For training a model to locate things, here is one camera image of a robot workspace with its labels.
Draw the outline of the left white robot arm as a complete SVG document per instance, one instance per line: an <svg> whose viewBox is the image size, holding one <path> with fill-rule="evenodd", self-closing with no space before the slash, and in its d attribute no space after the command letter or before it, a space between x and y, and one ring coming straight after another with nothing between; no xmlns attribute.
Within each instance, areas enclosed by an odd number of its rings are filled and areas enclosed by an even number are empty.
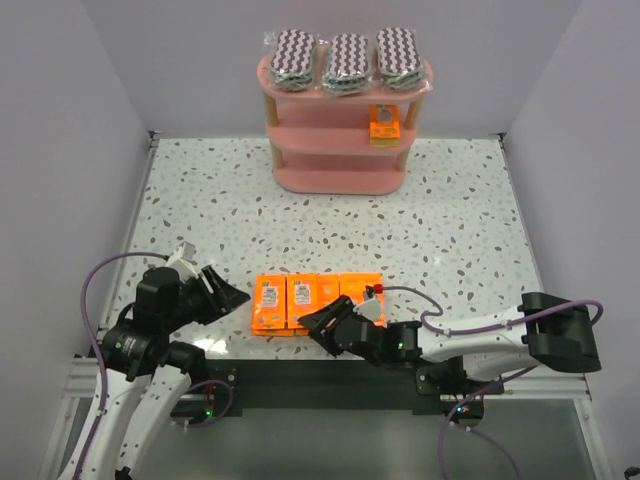
<svg viewBox="0 0 640 480"><path fill-rule="evenodd" d="M147 270L135 299L96 350L98 375L90 410L62 479L132 479L153 437L180 398L232 386L212 376L204 350L171 335L208 325L248 303L248 293L215 270L177 261Z"/></svg>

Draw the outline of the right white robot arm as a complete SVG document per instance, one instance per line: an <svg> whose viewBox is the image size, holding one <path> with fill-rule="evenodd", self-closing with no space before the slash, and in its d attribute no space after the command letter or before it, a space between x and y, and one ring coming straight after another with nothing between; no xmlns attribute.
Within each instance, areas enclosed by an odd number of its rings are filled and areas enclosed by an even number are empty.
<svg viewBox="0 0 640 480"><path fill-rule="evenodd" d="M355 304L342 295L301 317L308 335L330 355L345 352L376 366L418 367L452 359L467 379L489 382L502 374L544 365L561 373L593 373L601 362L593 331L601 303L570 301L542 292L521 296L518 305L483 317L448 322L436 305L417 321L376 324L382 305L369 289Z"/></svg>

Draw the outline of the striped sponge pack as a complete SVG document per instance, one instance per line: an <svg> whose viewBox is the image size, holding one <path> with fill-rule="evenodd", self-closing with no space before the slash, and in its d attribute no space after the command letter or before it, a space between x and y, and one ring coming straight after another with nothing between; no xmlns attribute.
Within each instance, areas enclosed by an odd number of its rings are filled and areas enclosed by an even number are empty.
<svg viewBox="0 0 640 480"><path fill-rule="evenodd" d="M357 33L341 33L328 44L322 85L335 96L360 94L368 89L372 76L369 38Z"/></svg>
<svg viewBox="0 0 640 480"><path fill-rule="evenodd" d="M432 88L413 30L383 28L375 34L375 45L378 71L386 88L396 92Z"/></svg>
<svg viewBox="0 0 640 480"><path fill-rule="evenodd" d="M285 92L301 92L315 85L315 59L318 38L302 29L268 32L266 71L271 84Z"/></svg>

